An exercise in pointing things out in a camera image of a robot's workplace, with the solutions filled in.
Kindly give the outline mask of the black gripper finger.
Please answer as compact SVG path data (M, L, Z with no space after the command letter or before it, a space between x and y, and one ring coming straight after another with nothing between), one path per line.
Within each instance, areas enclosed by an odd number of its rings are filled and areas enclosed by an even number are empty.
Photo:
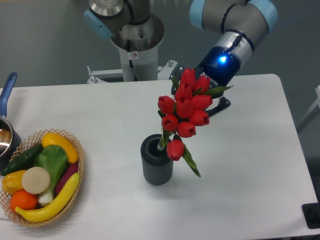
M231 106L231 101L229 99L227 99L224 96L219 97L219 101L216 107L207 110L207 114L208 117L211 118L219 113L221 113L222 111L226 110L227 108L229 108Z
M171 79L171 83L172 83L172 86L171 86L171 94L172 95L174 95L177 91L176 85L174 84L173 80L175 80L179 84L181 76L182 76L185 69L186 68L183 66L177 66L173 69L173 71L170 75L170 79Z

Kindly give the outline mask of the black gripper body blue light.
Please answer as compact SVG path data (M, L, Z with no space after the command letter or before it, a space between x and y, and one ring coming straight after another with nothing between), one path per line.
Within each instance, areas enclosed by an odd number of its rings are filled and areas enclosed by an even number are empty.
M209 79L208 90L226 87L241 67L240 60L222 46L214 46L195 67L195 76Z

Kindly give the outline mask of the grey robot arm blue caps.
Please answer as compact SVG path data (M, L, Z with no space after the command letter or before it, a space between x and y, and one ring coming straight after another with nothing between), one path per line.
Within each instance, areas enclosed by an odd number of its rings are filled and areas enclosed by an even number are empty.
M164 24L147 0L91 0L84 18L91 30L117 47L126 82L158 80L158 47ZM230 106L224 88L273 29L278 11L269 0L195 0L189 10L193 26L220 33L220 39L198 64L197 76L209 78L219 100L214 116Z

